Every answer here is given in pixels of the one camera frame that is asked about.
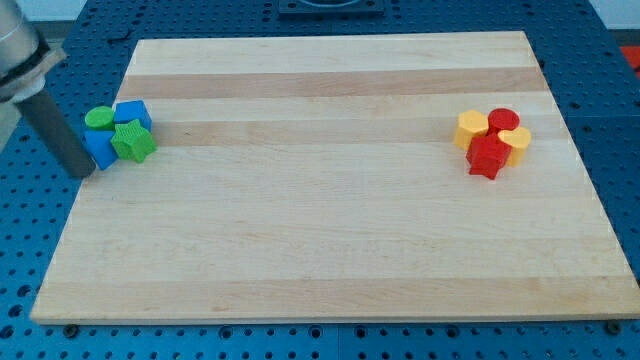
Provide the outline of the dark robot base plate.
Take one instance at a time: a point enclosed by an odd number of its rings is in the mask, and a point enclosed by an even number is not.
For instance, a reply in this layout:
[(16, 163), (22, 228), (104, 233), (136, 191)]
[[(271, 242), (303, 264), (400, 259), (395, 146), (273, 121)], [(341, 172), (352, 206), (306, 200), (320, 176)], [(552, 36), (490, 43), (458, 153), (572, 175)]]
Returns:
[(276, 0), (280, 15), (382, 14), (385, 0)]

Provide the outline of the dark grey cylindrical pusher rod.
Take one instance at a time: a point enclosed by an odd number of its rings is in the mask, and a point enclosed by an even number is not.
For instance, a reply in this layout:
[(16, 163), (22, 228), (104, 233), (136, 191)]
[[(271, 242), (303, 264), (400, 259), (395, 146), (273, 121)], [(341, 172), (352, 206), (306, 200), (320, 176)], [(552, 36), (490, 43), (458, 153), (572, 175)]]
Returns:
[(94, 172), (94, 160), (46, 89), (16, 107), (70, 177), (83, 179)]

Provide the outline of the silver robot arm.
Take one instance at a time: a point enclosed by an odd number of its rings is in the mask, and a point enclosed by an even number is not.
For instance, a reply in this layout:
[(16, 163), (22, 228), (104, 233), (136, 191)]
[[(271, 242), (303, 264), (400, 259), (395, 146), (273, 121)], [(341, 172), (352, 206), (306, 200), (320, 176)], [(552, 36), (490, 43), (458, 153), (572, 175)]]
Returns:
[(18, 109), (70, 177), (82, 179), (96, 164), (45, 88), (46, 74), (65, 59), (17, 2), (1, 0), (1, 101)]

